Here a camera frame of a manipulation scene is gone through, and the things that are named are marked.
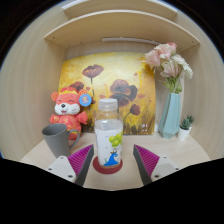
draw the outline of red poppy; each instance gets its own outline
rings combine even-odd
[[[130,113],[132,113],[135,116],[138,116],[140,114],[140,107],[136,104],[133,104],[130,108]]]
[[[117,79],[110,87],[110,91],[113,93],[110,98],[117,99],[119,107],[124,107],[135,99],[138,89],[134,85],[129,86],[125,80]]]
[[[79,90],[84,88],[84,84],[82,82],[77,81],[77,82],[71,84],[70,87],[75,88],[77,90],[77,92],[79,92]]]
[[[100,65],[93,65],[88,66],[86,69],[83,70],[82,74],[88,78],[94,78],[98,76],[103,71],[103,67]]]

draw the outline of gray cup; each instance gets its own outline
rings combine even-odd
[[[69,146],[68,137],[71,132],[76,132],[77,138],[75,142]],[[69,156],[70,150],[75,146],[80,137],[78,130],[71,129],[70,131],[67,131],[67,126],[61,123],[46,126],[42,130],[42,134],[47,142],[47,145],[56,158],[59,156]]]

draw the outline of painting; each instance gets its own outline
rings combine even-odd
[[[144,56],[135,52],[107,52],[64,61],[58,91],[72,86],[77,91],[85,89],[92,98],[92,104],[82,108],[88,115],[83,132],[94,133],[99,99],[115,98],[124,122],[124,135],[154,133],[155,79]]]

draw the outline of white pot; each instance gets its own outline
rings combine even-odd
[[[177,137],[180,141],[184,141],[185,138],[189,135],[189,133],[190,133],[190,129],[184,130],[184,129],[180,128]]]

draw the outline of plush toy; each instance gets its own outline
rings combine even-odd
[[[66,124],[67,131],[71,129],[76,129],[79,131],[79,133],[81,133],[80,123],[87,124],[86,122],[88,120],[88,116],[85,111],[79,113],[81,97],[85,100],[90,99],[91,103],[91,97],[88,94],[85,94],[85,90],[80,90],[78,93],[77,90],[73,87],[65,87],[61,89],[59,93],[53,92],[51,95],[51,99],[53,101],[56,101],[55,112],[58,115],[52,114],[50,122],[52,124],[55,123]],[[72,132],[69,135],[68,139],[73,140],[76,138],[77,134],[75,132]]]

